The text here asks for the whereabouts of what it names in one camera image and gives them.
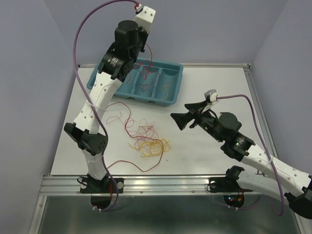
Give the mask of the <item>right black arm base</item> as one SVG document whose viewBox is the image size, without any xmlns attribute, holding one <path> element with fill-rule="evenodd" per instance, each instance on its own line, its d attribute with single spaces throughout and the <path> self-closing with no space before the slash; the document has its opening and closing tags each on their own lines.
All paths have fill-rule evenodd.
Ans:
<svg viewBox="0 0 312 234">
<path fill-rule="evenodd" d="M 223 200 L 230 208 L 242 208 L 245 202 L 244 192 L 238 185 L 238 179 L 244 169 L 239 166 L 229 168 L 225 176 L 211 177 L 206 186 L 206 191 L 210 193 L 224 193 Z"/>
</svg>

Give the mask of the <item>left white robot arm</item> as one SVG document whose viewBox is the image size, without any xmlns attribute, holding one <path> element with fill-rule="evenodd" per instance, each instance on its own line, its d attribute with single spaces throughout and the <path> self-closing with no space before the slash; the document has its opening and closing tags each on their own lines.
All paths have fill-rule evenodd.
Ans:
<svg viewBox="0 0 312 234">
<path fill-rule="evenodd" d="M 108 188 L 107 171 L 102 156 L 107 147 L 107 134 L 99 133 L 100 121 L 117 89 L 134 67 L 151 30 L 151 23 L 123 20 L 115 30 L 111 44 L 98 66 L 96 80 L 79 115 L 64 130 L 85 155 L 88 176 L 97 192 Z"/>
</svg>

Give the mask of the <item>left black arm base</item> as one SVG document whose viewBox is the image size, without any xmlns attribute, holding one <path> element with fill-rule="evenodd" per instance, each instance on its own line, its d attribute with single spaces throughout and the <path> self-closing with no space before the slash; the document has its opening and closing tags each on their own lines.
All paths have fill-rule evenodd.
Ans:
<svg viewBox="0 0 312 234">
<path fill-rule="evenodd" d="M 96 180 L 89 175 L 79 176 L 77 182 L 80 185 L 80 193 L 90 195 L 90 203 L 94 210 L 99 212 L 111 210 L 116 203 L 113 195 L 123 193 L 124 178 L 115 178 L 113 180 L 105 176 L 102 180 Z"/>
</svg>

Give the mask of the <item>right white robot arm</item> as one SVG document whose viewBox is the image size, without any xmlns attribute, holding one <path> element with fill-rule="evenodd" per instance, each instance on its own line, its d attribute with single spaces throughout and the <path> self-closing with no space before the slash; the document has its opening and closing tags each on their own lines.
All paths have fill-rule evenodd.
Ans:
<svg viewBox="0 0 312 234">
<path fill-rule="evenodd" d="M 284 201 L 297 215 L 312 217 L 312 176 L 291 167 L 267 154 L 253 140 L 239 132 L 242 124 L 236 116 L 223 112 L 219 117 L 210 110 L 206 101 L 185 104 L 187 113 L 171 113 L 180 130 L 187 124 L 199 126 L 216 141 L 228 157 L 262 172 L 250 174 L 244 168 L 232 166 L 224 177 L 212 177 L 206 187 L 210 193 L 258 192 Z"/>
</svg>

